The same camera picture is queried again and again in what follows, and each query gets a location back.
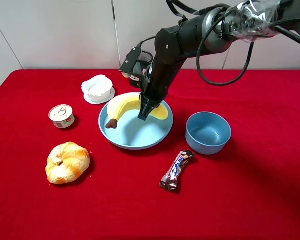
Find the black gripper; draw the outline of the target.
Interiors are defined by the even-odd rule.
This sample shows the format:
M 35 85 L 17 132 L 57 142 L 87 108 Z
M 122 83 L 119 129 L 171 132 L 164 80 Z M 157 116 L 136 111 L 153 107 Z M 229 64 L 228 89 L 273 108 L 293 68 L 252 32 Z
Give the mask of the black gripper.
M 145 121 L 153 110 L 156 110 L 161 101 L 168 95 L 168 90 L 187 58 L 166 64 L 159 56 L 155 56 L 152 64 L 146 71 L 145 78 L 140 83 L 140 112 L 138 118 Z

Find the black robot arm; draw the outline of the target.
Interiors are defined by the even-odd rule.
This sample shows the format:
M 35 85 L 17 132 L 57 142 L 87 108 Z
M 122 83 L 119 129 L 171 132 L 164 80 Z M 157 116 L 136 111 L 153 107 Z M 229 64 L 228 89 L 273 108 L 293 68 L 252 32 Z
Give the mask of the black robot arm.
M 155 55 L 139 86 L 140 112 L 146 120 L 168 94 L 187 59 L 220 54 L 237 40 L 253 44 L 258 39 L 284 35 L 300 44 L 300 0 L 245 0 L 231 7 L 217 4 L 191 11 L 178 25 L 155 36 Z

